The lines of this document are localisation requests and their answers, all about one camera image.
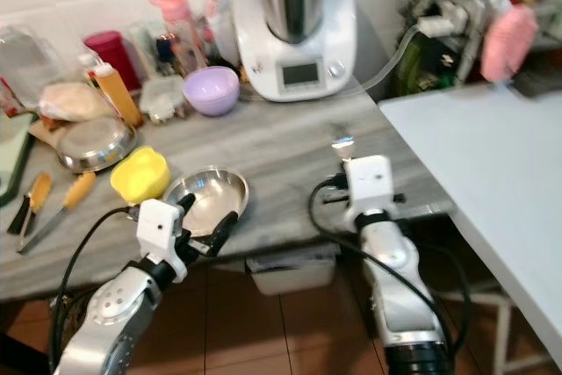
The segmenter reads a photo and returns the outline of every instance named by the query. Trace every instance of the clear hose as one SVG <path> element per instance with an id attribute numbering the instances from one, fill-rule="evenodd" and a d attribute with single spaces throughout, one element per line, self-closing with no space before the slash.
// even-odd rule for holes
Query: clear hose
<path id="1" fill-rule="evenodd" d="M 388 74 L 391 73 L 391 71 L 396 67 L 396 65 L 400 63 L 400 60 L 402 59 L 402 56 L 406 52 L 406 49 L 410 44 L 410 41 L 412 41 L 414 36 L 419 31 L 420 30 L 418 29 L 417 25 L 411 26 L 404 34 L 404 37 L 402 37 L 402 41 L 400 42 L 398 49 L 396 49 L 396 51 L 394 52 L 393 57 L 390 58 L 390 60 L 386 63 L 386 65 L 373 78 L 371 78 L 366 83 L 362 83 L 358 87 L 352 88 L 350 90 L 342 91 L 338 95 L 338 97 L 354 96 L 356 94 L 362 94 L 365 91 L 370 90 L 375 85 L 380 84 L 388 76 Z"/>

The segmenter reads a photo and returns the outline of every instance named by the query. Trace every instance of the metal bowl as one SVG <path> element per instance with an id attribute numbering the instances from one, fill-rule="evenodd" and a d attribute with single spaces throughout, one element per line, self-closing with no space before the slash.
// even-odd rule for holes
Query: metal bowl
<path id="1" fill-rule="evenodd" d="M 222 219 L 235 211 L 242 215 L 248 204 L 248 184 L 239 173 L 215 166 L 180 177 L 164 192 L 163 200 L 177 204 L 193 193 L 195 203 L 185 214 L 184 228 L 192 237 L 208 236 Z"/>
<path id="2" fill-rule="evenodd" d="M 121 161 L 137 142 L 133 127 L 102 116 L 73 125 L 56 145 L 57 160 L 73 173 L 98 171 Z"/>

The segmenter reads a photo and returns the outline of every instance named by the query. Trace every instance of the yellow knife handle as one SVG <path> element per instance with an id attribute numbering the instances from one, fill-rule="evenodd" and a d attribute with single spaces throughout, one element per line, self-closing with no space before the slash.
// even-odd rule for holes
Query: yellow knife handle
<path id="1" fill-rule="evenodd" d="M 93 172 L 83 173 L 79 176 L 74 184 L 70 186 L 70 189 L 68 189 L 63 205 L 69 210 L 74 208 L 90 191 L 95 180 L 96 174 Z"/>
<path id="2" fill-rule="evenodd" d="M 33 183 L 32 189 L 29 191 L 30 203 L 33 208 L 33 212 L 37 213 L 39 209 L 43 206 L 45 198 L 47 197 L 49 191 L 51 191 L 51 177 L 47 173 L 40 173 Z"/>

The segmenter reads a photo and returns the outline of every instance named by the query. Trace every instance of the tiled floor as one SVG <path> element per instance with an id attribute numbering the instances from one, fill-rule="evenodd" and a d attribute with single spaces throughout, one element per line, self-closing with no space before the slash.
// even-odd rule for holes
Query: tiled floor
<path id="1" fill-rule="evenodd" d="M 462 240 L 438 241 L 455 249 L 469 263 L 473 279 L 487 277 L 486 269 Z M 435 288 L 454 285 L 450 271 L 443 271 L 445 264 L 438 257 L 421 254 L 422 274 Z M 263 296 L 248 276 L 206 267 L 192 270 L 184 283 L 174 285 L 164 295 L 148 332 L 135 349 L 128 373 L 386 374 L 380 341 L 371 340 L 365 327 L 369 325 L 369 319 L 365 319 L 368 286 L 360 268 L 359 261 L 347 258 L 332 285 L 272 297 Z M 439 303 L 456 335 L 460 306 Z M 0 308 L 0 315 L 8 314 L 9 307 Z M 473 307 L 471 333 L 459 353 L 456 374 L 491 373 L 494 316 L 492 309 Z M 7 332 L 38 350 L 46 350 L 47 317 L 45 302 L 28 302 Z M 520 314 L 514 317 L 513 325 L 513 356 L 542 349 Z M 554 365 L 520 373 L 560 374 Z"/>

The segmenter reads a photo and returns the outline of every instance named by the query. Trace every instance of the cutting board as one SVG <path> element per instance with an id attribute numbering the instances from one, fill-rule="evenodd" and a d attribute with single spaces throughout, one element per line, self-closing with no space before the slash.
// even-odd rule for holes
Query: cutting board
<path id="1" fill-rule="evenodd" d="M 3 122 L 0 129 L 0 206 L 10 202 L 18 193 L 33 137 L 29 126 L 36 120 L 33 113 L 20 114 Z"/>

